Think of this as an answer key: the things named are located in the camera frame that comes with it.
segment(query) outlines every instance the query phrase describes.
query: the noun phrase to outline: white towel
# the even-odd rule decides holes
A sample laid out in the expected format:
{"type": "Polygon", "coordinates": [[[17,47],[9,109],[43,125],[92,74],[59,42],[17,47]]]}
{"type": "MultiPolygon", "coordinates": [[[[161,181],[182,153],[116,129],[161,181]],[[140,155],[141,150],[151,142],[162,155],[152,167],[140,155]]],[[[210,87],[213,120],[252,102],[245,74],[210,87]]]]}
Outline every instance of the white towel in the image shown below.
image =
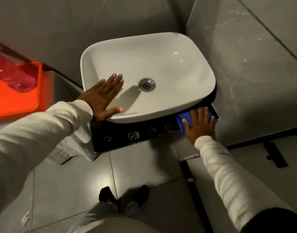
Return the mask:
{"type": "Polygon", "coordinates": [[[82,125],[74,134],[62,140],[46,161],[59,165],[76,155],[83,155],[88,161],[94,161],[98,156],[92,145],[90,123],[82,125]]]}

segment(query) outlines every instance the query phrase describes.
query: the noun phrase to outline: finger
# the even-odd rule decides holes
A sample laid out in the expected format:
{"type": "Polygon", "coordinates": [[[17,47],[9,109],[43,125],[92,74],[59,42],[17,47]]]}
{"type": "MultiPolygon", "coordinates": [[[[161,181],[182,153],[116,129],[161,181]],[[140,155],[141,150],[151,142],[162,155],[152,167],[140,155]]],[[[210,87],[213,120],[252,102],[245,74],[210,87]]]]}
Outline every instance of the finger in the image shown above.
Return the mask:
{"type": "Polygon", "coordinates": [[[189,124],[188,121],[186,121],[186,119],[182,119],[182,123],[184,126],[184,130],[185,130],[185,135],[189,133],[189,124]]]}
{"type": "Polygon", "coordinates": [[[123,79],[121,79],[118,84],[107,94],[111,101],[115,98],[115,96],[117,96],[122,87],[123,79]]]}
{"type": "Polygon", "coordinates": [[[116,107],[113,107],[111,109],[108,109],[108,110],[105,110],[102,115],[104,117],[104,120],[113,116],[114,114],[119,114],[119,113],[122,113],[124,112],[125,109],[123,107],[120,107],[120,106],[116,106],[116,107]]]}
{"type": "Polygon", "coordinates": [[[97,88],[99,88],[100,86],[103,85],[104,82],[105,82],[105,79],[103,78],[103,79],[101,79],[100,82],[98,82],[96,85],[94,85],[91,89],[97,89],[97,88]]]}
{"type": "Polygon", "coordinates": [[[119,74],[118,77],[109,85],[107,85],[103,91],[105,92],[105,94],[109,93],[114,87],[117,86],[117,84],[120,82],[120,80],[123,78],[123,75],[119,74]]]}
{"type": "Polygon", "coordinates": [[[210,126],[212,129],[214,129],[214,125],[215,125],[215,123],[214,123],[214,116],[212,116],[211,119],[210,119],[209,126],[210,126]]]}
{"type": "Polygon", "coordinates": [[[206,124],[209,124],[209,110],[208,110],[208,107],[205,108],[204,122],[206,124]]]}
{"type": "Polygon", "coordinates": [[[103,90],[107,85],[109,85],[110,83],[112,83],[115,80],[116,77],[117,77],[116,74],[112,74],[112,76],[110,76],[107,79],[107,81],[105,83],[103,83],[102,86],[99,87],[99,89],[103,90]]]}
{"type": "Polygon", "coordinates": [[[198,120],[203,121],[204,120],[204,110],[202,107],[198,108],[198,120]]]}
{"type": "Polygon", "coordinates": [[[194,125],[197,122],[197,114],[195,110],[191,110],[190,115],[192,116],[192,125],[194,125]]]}

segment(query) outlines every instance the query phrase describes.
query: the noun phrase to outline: drain strainer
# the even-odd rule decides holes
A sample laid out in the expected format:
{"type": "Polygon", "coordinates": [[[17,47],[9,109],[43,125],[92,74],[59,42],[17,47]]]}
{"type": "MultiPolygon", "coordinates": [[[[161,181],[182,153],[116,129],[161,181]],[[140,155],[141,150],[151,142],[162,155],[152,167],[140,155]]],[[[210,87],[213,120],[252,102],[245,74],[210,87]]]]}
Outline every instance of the drain strainer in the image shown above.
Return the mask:
{"type": "Polygon", "coordinates": [[[150,92],[155,88],[155,82],[149,78],[144,78],[139,83],[139,88],[142,91],[150,92]]]}

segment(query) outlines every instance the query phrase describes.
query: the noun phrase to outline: person's right hand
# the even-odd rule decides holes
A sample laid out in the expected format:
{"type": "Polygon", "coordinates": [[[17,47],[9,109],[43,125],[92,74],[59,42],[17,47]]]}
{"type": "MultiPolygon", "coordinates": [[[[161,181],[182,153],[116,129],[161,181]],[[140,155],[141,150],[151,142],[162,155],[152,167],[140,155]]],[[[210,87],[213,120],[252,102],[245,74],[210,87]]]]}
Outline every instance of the person's right hand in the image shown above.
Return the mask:
{"type": "Polygon", "coordinates": [[[209,122],[208,108],[205,108],[205,113],[202,108],[198,108],[198,118],[195,110],[191,110],[190,114],[192,115],[191,127],[189,127],[189,124],[185,119],[182,119],[185,136],[190,143],[194,145],[197,138],[201,136],[211,136],[214,138],[214,116],[211,117],[209,122]]]}
{"type": "Polygon", "coordinates": [[[93,117],[96,121],[103,121],[108,117],[124,112],[124,108],[116,106],[106,109],[115,96],[119,93],[123,86],[123,75],[112,74],[110,78],[105,81],[102,79],[92,88],[86,90],[77,99],[83,100],[90,105],[93,110],[93,117]]]}

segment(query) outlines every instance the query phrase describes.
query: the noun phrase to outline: gray marble wall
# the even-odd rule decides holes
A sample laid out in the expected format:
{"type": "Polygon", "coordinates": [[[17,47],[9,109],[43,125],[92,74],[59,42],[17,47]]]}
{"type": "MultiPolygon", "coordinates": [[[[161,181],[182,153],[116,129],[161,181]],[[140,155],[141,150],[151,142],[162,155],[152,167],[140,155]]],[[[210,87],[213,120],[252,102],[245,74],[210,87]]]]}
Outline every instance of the gray marble wall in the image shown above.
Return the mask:
{"type": "Polygon", "coordinates": [[[196,0],[187,35],[215,73],[224,145],[297,127],[297,0],[196,0]]]}
{"type": "Polygon", "coordinates": [[[78,84],[91,44],[126,36],[181,32],[195,0],[0,0],[0,42],[78,84]]]}

